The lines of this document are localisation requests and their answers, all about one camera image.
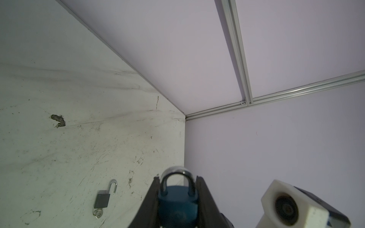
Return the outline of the small blue padlock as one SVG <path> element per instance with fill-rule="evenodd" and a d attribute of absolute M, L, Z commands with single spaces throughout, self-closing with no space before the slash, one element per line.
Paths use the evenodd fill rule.
<path fill-rule="evenodd" d="M 173 175 L 188 180 L 188 186 L 167 185 Z M 158 193 L 158 216 L 163 228 L 195 228 L 198 218 L 198 191 L 192 173 L 182 166 L 173 166 L 162 173 Z"/>

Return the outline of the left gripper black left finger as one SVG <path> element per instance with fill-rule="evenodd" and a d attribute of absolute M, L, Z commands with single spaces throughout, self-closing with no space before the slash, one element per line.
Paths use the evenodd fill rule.
<path fill-rule="evenodd" d="M 160 189 L 160 178 L 154 180 L 147 191 L 147 194 L 130 225 L 129 228 L 160 228 L 158 217 L 158 193 Z"/>

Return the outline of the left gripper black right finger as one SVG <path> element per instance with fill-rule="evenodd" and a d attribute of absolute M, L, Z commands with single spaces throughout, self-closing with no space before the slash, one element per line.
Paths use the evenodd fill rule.
<path fill-rule="evenodd" d="M 233 228 L 233 224 L 218 209 L 203 177 L 197 176 L 198 228 Z"/>

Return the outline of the black padlock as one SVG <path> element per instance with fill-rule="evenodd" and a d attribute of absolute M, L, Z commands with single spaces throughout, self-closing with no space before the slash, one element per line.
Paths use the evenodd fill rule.
<path fill-rule="evenodd" d="M 103 209 L 103 208 L 108 207 L 112 186 L 114 186 L 113 193 L 116 193 L 116 191 L 117 191 L 117 180 L 116 179 L 112 179 L 110 181 L 108 190 L 106 190 L 104 192 L 99 192 L 97 194 L 95 204 L 94 204 L 94 209 Z"/>

